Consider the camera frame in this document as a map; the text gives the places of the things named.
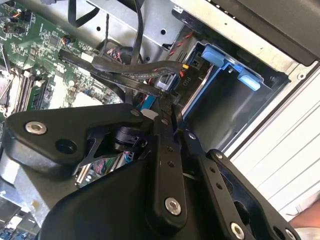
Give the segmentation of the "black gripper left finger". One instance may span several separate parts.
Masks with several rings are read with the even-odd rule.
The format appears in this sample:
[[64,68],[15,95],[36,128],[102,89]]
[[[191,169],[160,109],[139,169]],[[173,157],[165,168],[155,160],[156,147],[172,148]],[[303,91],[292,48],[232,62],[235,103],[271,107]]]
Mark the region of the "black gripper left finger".
[[4,123],[4,178],[40,229],[64,197],[136,161],[182,169],[169,117],[121,103],[19,112]]

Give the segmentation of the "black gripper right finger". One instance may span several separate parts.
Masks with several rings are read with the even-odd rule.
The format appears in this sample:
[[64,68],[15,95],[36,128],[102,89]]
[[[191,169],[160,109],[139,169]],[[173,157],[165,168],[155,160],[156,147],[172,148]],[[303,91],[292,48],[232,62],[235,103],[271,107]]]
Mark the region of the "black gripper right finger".
[[179,107],[172,123],[204,194],[204,213],[217,240],[298,240],[299,234],[219,150],[205,152]]

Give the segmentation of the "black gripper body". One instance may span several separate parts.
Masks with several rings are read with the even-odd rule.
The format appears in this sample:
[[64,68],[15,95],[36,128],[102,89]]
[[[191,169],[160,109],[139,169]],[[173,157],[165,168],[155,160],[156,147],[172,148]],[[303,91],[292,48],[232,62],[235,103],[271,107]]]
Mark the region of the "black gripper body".
[[41,240],[222,240],[221,225],[180,164],[139,160],[61,199]]

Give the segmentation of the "person's hand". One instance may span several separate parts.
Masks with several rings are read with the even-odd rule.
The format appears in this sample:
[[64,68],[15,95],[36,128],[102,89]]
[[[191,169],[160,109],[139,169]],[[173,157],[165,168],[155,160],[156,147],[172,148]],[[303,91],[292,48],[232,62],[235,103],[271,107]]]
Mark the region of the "person's hand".
[[315,201],[310,207],[294,217],[290,225],[295,228],[319,228],[320,227],[320,200]]

